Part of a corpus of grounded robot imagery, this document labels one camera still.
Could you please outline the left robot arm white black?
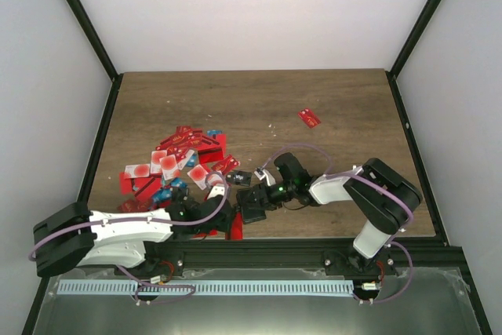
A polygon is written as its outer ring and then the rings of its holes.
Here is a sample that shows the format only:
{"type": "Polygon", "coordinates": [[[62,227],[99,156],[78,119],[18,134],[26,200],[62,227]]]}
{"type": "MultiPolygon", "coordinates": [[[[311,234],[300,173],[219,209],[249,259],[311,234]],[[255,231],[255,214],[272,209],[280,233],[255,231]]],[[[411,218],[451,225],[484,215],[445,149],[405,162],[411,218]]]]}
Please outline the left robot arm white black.
{"type": "Polygon", "coordinates": [[[147,244],[182,242],[223,233],[242,237],[242,217],[227,199],[223,185],[196,201],[186,188],[171,188],[166,206],[145,212],[105,213],[74,202],[33,228],[29,258],[41,278],[76,267],[119,265],[142,275],[154,274],[160,256],[147,244]]]}

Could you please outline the black leather card holder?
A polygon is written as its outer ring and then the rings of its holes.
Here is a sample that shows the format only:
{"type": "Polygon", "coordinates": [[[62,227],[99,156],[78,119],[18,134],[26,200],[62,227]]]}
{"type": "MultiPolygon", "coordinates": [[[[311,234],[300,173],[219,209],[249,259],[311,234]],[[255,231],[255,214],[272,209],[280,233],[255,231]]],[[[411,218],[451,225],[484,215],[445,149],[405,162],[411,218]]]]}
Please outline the black leather card holder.
{"type": "Polygon", "coordinates": [[[266,220],[267,196],[262,188],[245,188],[236,193],[243,224],[266,220]]]}

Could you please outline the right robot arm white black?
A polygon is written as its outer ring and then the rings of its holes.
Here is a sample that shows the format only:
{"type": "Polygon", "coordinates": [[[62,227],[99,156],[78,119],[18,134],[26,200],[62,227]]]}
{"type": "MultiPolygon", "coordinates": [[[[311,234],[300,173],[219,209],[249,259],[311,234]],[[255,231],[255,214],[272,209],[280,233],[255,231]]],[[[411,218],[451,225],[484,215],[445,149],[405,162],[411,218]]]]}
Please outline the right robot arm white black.
{"type": "Polygon", "coordinates": [[[377,254],[413,221],[413,212],[423,200],[416,186],[378,158],[346,172],[318,175],[311,175],[290,152],[277,156],[274,165],[282,180],[275,181],[264,167],[256,169],[260,183],[240,199],[243,222],[264,220],[268,212],[293,200],[301,209],[353,202],[366,222],[346,260],[360,275],[376,266],[377,254]]]}

